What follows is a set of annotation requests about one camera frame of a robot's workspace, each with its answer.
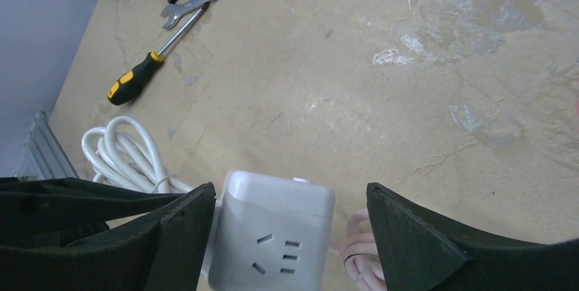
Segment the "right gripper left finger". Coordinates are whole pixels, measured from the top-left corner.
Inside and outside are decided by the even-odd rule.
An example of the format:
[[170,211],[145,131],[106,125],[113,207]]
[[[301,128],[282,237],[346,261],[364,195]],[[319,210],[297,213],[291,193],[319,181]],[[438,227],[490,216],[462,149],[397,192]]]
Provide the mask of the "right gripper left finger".
[[216,192],[1,179],[2,290],[195,290]]

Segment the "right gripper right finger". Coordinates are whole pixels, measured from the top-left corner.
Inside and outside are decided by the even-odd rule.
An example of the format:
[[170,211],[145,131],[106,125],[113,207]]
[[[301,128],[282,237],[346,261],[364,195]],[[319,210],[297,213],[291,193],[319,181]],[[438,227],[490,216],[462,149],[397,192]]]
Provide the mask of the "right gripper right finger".
[[578,240],[526,242],[465,225],[379,183],[367,209],[387,290],[577,290]]

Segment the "white cube socket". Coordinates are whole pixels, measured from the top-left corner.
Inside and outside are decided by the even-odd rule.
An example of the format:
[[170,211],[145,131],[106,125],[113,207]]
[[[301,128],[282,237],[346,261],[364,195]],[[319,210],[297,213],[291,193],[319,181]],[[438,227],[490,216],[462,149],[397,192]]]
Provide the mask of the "white cube socket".
[[227,174],[206,266],[212,290],[321,290],[335,192],[308,180]]

